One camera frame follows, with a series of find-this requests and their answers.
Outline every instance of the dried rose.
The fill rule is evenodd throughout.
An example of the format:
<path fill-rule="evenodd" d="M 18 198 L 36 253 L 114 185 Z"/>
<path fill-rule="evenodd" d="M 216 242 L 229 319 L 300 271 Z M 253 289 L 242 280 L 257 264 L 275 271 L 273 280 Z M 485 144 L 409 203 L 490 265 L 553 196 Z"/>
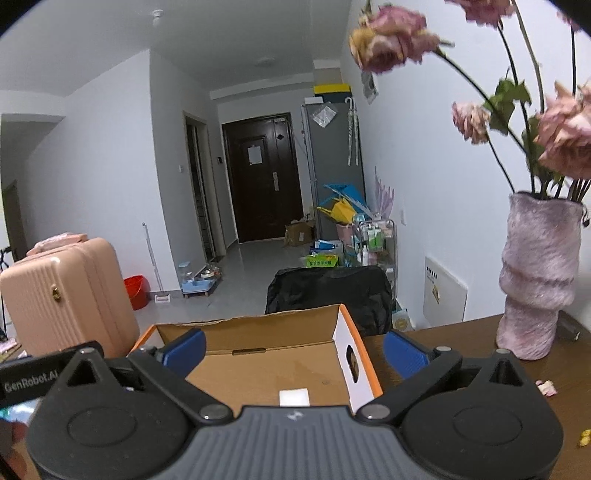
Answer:
<path fill-rule="evenodd" d="M 362 70 L 384 73 L 409 59 L 421 63 L 423 54 L 435 51 L 440 43 L 437 35 L 426 30 L 423 15 L 403 7 L 382 7 L 364 24 L 349 39 L 353 58 Z"/>
<path fill-rule="evenodd" d="M 556 82 L 556 100 L 538 116 L 536 143 L 545 148 L 540 163 L 573 179 L 591 179 L 591 104 L 577 100 Z"/>
<path fill-rule="evenodd" d="M 386 37 L 399 33 L 413 35 L 427 28 L 427 19 L 419 12 L 395 5 L 385 5 L 369 20 L 368 27 Z"/>
<path fill-rule="evenodd" d="M 513 15 L 515 8 L 511 0 L 445 0 L 460 5 L 466 12 L 466 20 L 478 25 L 497 28 L 502 17 Z"/>
<path fill-rule="evenodd" d="M 464 139 L 472 140 L 473 145 L 488 142 L 488 122 L 491 115 L 482 105 L 475 103 L 456 103 L 452 105 L 453 124 Z"/>
<path fill-rule="evenodd" d="M 585 85 L 580 86 L 579 90 L 581 92 L 581 99 L 583 101 L 583 107 L 587 105 L 591 105 L 591 81 L 585 83 Z"/>
<path fill-rule="evenodd" d="M 556 12 L 556 16 L 561 19 L 564 23 L 566 23 L 567 25 L 570 25 L 570 27 L 575 31 L 575 32 L 580 32 L 581 31 L 581 27 L 578 23 L 576 23 L 572 18 L 567 17 L 564 13 L 562 12 Z"/>

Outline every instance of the cardboard package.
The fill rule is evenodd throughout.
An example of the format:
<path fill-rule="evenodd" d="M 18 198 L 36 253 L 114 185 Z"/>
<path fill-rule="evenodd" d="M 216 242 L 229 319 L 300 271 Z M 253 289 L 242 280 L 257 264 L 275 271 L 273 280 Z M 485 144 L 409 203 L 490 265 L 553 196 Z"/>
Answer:
<path fill-rule="evenodd" d="M 206 324 L 154 325 L 136 348 L 167 344 L 195 326 L 205 332 L 207 351 L 186 380 L 235 415 L 244 405 L 350 405 L 355 412 L 382 394 L 344 305 Z"/>
<path fill-rule="evenodd" d="M 310 244 L 312 237 L 313 222 L 297 222 L 285 226 L 285 245 L 297 247 L 298 245 Z"/>

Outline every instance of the fuzzy vase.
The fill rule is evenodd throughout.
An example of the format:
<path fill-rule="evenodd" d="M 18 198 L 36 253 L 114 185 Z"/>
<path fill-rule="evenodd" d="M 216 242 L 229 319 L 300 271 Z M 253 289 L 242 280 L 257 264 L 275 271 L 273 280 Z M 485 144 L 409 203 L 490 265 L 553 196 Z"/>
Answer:
<path fill-rule="evenodd" d="M 568 200 L 511 195 L 499 278 L 507 294 L 496 344 L 522 360 L 550 353 L 558 311 L 574 300 L 583 206 Z"/>

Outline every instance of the tiled floor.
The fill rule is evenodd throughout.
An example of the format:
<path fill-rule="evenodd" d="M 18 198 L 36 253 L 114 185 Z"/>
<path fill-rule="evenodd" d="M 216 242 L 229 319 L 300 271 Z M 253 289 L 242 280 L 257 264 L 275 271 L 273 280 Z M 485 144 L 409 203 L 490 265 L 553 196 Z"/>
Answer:
<path fill-rule="evenodd" d="M 299 267 L 308 247 L 284 247 L 283 240 L 232 245 L 219 263 L 223 280 L 209 296 L 173 298 L 135 312 L 140 330 L 153 323 L 195 322 L 265 313 L 267 287 L 277 270 Z"/>

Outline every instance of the paper notice on door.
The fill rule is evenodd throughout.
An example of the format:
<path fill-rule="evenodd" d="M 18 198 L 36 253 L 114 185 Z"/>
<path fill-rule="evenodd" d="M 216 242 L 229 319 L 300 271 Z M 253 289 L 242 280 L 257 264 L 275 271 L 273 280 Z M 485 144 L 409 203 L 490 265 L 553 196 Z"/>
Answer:
<path fill-rule="evenodd" d="M 261 147 L 248 147 L 248 163 L 250 165 L 262 163 Z"/>

